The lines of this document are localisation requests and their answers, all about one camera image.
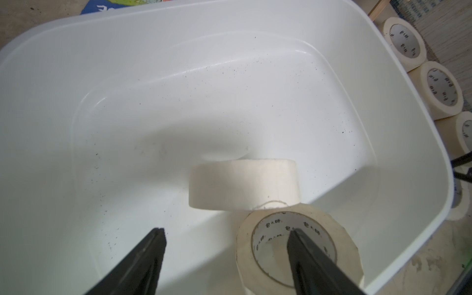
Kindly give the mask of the masking tape roll eleven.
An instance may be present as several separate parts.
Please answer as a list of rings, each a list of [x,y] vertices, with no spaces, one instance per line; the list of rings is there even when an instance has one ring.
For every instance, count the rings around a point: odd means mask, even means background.
[[[379,29],[407,73],[427,61],[425,42],[409,22],[390,17]]]

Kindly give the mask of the masking tape roll four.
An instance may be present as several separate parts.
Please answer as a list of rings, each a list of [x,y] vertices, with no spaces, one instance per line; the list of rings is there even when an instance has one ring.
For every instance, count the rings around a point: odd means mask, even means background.
[[[451,209],[446,219],[448,221],[458,221],[467,215],[470,207],[469,183],[454,178],[454,198]]]

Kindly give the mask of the masking tape roll three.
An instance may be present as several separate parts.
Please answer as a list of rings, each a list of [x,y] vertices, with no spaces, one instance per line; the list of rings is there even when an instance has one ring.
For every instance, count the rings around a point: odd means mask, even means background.
[[[464,99],[454,75],[440,63],[426,61],[408,72],[433,120],[449,118],[463,109]]]

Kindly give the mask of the masking tape roll eight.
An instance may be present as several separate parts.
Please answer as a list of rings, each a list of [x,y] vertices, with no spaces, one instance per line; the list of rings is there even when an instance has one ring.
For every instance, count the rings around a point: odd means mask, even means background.
[[[296,162],[235,160],[200,164],[189,174],[189,206],[255,211],[301,203]]]

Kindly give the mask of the masking tape roll twelve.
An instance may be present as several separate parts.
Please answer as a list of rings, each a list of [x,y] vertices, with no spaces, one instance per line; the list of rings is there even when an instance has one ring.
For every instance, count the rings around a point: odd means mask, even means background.
[[[436,129],[451,160],[472,151],[472,113],[463,111],[435,121]]]

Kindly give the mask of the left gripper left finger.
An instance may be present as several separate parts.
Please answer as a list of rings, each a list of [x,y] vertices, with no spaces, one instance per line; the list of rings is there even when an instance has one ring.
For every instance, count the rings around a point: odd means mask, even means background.
[[[88,295],[154,295],[167,241],[163,228],[154,228]]]

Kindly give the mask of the masking tape roll ten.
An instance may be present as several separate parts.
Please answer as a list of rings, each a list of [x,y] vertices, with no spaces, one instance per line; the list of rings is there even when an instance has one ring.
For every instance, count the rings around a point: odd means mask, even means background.
[[[287,252],[293,229],[301,229],[357,287],[363,287],[360,253],[345,228],[319,208],[298,204],[254,211],[242,222],[236,262],[246,294],[295,294]]]

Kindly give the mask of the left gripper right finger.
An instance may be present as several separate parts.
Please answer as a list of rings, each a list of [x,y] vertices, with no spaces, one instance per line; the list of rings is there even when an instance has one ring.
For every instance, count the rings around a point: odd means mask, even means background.
[[[286,248],[298,295],[363,294],[301,229],[290,232]]]

